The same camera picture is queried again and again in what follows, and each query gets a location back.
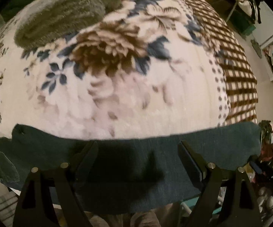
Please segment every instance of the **denim fabric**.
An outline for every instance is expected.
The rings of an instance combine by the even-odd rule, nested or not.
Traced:
[[[85,184],[76,188],[83,209],[109,214],[147,211],[198,195],[177,155],[181,140],[224,169],[236,169],[250,155],[260,154],[260,127],[251,122],[167,137],[98,141],[98,157]],[[21,190],[31,168],[56,168],[85,143],[16,125],[12,140],[0,138],[0,181]],[[54,190],[52,200],[58,204]]]

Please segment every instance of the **silver bolt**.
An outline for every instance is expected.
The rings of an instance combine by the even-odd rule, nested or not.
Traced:
[[[36,173],[38,171],[38,168],[37,167],[33,167],[32,169],[31,169],[31,172],[32,173]]]
[[[61,168],[65,169],[69,166],[67,162],[61,163]]]
[[[210,169],[214,169],[215,168],[215,164],[213,162],[209,162],[207,164],[207,166],[210,168]]]
[[[242,168],[242,167],[239,167],[237,170],[238,170],[240,173],[244,173],[244,172],[245,172],[245,169]]]

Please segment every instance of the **floor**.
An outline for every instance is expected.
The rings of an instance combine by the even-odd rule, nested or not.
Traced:
[[[261,120],[271,120],[273,122],[273,83],[270,82],[267,70],[265,68],[266,59],[260,59],[254,51],[250,38],[245,41],[239,34],[235,37],[244,48],[248,62],[257,78],[257,94],[259,103],[256,107],[258,122]]]

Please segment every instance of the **striped fabric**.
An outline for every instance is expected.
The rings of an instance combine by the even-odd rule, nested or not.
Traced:
[[[12,227],[18,198],[14,192],[0,197],[0,220],[6,227]]]
[[[212,42],[217,62],[225,72],[226,92],[231,107],[225,125],[241,121],[257,123],[257,79],[252,73],[244,49],[226,22],[205,0],[184,1],[202,25],[205,38]]]

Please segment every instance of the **brown checkered fabric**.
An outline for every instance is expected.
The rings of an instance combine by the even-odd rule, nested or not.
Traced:
[[[244,49],[226,22],[205,0],[184,1],[207,33],[205,38],[209,38],[213,48],[220,49],[221,52],[221,56],[216,59],[225,73],[226,92],[231,106],[225,125],[240,121],[257,123],[257,79],[252,73]]]

